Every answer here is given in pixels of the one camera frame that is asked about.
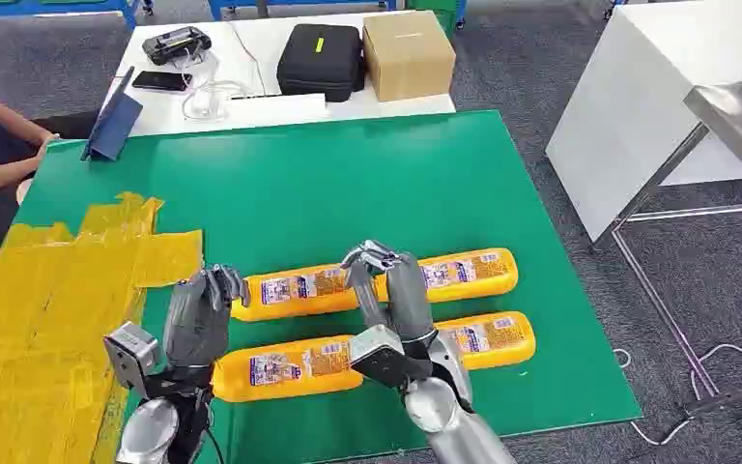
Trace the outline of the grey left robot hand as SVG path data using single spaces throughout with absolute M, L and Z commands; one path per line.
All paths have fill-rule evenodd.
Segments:
M 233 267 L 214 264 L 173 288 L 163 330 L 171 367 L 213 364 L 228 347 L 232 303 L 250 303 L 250 291 Z

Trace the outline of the person's left hand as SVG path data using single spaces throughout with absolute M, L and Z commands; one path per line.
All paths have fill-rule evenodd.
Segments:
M 59 133 L 48 133 L 41 143 L 36 155 L 34 156 L 34 160 L 41 161 L 45 157 L 48 147 L 55 141 L 60 139 Z

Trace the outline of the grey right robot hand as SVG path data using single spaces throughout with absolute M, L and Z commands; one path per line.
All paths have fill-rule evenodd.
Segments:
M 383 324 L 405 345 L 432 343 L 437 329 L 415 257 L 365 240 L 346 254 L 340 267 L 347 272 L 345 286 L 355 292 L 366 326 Z

